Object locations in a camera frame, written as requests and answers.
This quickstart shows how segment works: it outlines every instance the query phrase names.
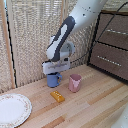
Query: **wooden cabinet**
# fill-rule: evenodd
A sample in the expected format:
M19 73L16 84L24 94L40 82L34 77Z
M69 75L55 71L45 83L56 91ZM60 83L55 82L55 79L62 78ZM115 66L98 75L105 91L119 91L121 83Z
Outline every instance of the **wooden cabinet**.
M100 14L93 42L98 39L112 16L111 12ZM120 13L115 16L90 52L88 65L128 81L128 15Z

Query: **woven panel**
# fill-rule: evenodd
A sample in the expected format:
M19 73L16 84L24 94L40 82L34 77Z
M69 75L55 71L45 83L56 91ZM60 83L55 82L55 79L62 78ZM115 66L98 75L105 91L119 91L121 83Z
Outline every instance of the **woven panel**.
M72 11L73 7L76 5L77 0L69 0L68 2L68 15ZM72 41L76 47L75 54L70 58L70 61L74 61L84 55L90 46L90 35L92 32L92 25L87 28L83 28L80 31L74 33L70 36L68 40ZM87 62L87 56L82 59L73 62L71 67L77 67Z
M108 0L103 9L116 11L125 2L128 0ZM128 5L125 5L120 11L128 11Z
M20 84L43 78L50 36L60 26L62 0L12 0Z
M12 83L3 28L4 23L2 20L3 10L1 10L1 6L2 5L0 5L0 93L3 93L11 89Z

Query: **cabinet drawer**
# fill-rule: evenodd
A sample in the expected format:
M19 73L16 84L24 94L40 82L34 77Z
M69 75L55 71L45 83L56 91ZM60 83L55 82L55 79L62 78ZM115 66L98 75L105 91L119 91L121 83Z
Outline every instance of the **cabinet drawer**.
M105 31L99 41L128 50L128 35Z
M112 18L112 14L101 14L96 40ZM100 42L111 44L121 48L128 48L128 16L116 15L100 38Z
M128 52L104 44L96 44L90 63L128 80Z

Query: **blue cup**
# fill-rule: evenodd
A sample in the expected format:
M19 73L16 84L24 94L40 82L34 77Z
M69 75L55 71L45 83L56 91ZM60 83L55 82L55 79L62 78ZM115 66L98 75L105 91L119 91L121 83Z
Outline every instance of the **blue cup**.
M60 73L51 73L47 75L47 85L54 88L60 84L62 75Z

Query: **drawer handle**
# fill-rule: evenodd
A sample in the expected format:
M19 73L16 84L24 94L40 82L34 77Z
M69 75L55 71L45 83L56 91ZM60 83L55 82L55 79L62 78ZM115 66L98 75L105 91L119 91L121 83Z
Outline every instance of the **drawer handle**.
M117 32L117 31L113 31L111 30L106 30L107 32L113 32L113 33L117 33L117 34L123 34L123 35L128 35L128 33L122 33L122 32Z
M120 64L118 64L118 63L116 63L116 62L113 62L113 61L111 61L111 60L108 60L108 59L106 59L106 58L104 58L104 57L101 57L101 56L97 56L98 58L100 58L100 59L102 59L102 60L105 60L105 61L107 61L107 62L110 62L110 63L112 63L112 64L115 64L115 65L117 65L117 66L120 66L121 67L121 65Z

